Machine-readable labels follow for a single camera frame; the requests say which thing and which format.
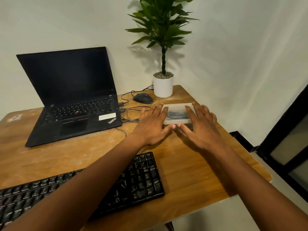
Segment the container lid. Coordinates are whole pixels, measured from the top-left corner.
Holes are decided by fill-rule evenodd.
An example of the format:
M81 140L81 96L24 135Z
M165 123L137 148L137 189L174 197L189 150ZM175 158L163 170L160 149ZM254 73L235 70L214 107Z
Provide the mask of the container lid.
M190 120L188 113L185 109L185 105L189 106L194 113L195 109L193 108L193 105L191 103L185 103L185 104L165 104L162 108L162 110L165 107L169 107L168 113L166 116L166 119L164 121L165 125L173 125L173 124L188 124L192 121Z

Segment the thinkpad logo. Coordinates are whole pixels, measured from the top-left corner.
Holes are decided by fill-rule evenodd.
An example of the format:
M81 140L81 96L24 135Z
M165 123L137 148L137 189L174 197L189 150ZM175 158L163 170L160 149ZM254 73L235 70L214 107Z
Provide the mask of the thinkpad logo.
M112 119L110 122L108 122L109 124L113 123L116 120L116 118Z

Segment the plant pot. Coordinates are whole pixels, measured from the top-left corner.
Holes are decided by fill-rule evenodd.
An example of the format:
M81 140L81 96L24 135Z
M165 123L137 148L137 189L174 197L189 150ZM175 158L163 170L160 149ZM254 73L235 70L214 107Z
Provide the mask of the plant pot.
M172 77L165 79L155 77L160 73L155 73L153 76L154 95L160 98L170 97L173 93L174 76L172 73L167 72L169 75L172 75Z

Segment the table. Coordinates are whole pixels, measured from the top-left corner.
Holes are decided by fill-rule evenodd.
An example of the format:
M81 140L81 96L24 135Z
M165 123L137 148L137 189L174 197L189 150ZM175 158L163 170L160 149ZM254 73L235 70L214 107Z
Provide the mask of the table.
M168 98L157 98L152 90L146 93L151 95L155 104L195 102L180 85L174 86L173 95ZM132 100L130 94L125 98ZM142 104L130 101L124 107L139 105ZM42 108L13 112L0 121L0 189L85 168L125 138L123 132L111 129L26 148L24 145L41 111ZM8 122L20 114L20 120ZM138 116L138 111L129 112L130 118ZM136 123L125 123L119 129L130 133L135 126ZM220 124L217 127L226 142L247 163L266 180L272 180L237 140ZM180 132L172 132L162 143L147 146L140 153L147 151L154 153L166 195L89 222L82 230L147 230L236 195L216 161L209 155L203 158Z

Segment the mechanical keyboard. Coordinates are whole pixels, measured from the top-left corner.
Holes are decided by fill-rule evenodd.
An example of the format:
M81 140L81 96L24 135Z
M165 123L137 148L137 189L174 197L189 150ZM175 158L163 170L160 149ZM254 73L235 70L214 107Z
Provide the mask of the mechanical keyboard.
M0 230L83 169L0 190ZM164 196L152 152L136 155L89 220Z
M112 97L91 100L63 106L51 106L46 113L44 123L56 122L90 114L109 114L113 112Z

